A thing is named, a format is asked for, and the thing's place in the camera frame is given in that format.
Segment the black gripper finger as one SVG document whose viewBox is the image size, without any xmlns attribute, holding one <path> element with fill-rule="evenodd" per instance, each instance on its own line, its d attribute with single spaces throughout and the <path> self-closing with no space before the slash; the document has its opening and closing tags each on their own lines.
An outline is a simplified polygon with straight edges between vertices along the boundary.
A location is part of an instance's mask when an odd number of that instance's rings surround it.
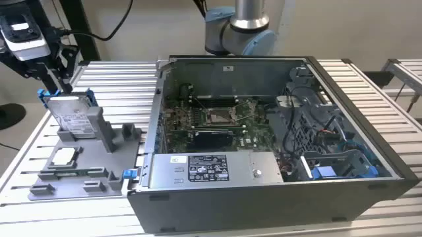
<svg viewBox="0 0 422 237">
<path fill-rule="evenodd" d="M 47 57 L 20 61 L 11 53 L 1 53 L 0 62 L 24 78 L 40 80 L 48 92 L 56 93 L 58 85 L 48 73 Z"/>
<path fill-rule="evenodd" d="M 63 93 L 72 92 L 71 79 L 76 67 L 76 57 L 80 48 L 76 45 L 60 45 L 54 57 L 54 68 L 58 72 L 56 78 L 63 90 Z"/>
</svg>

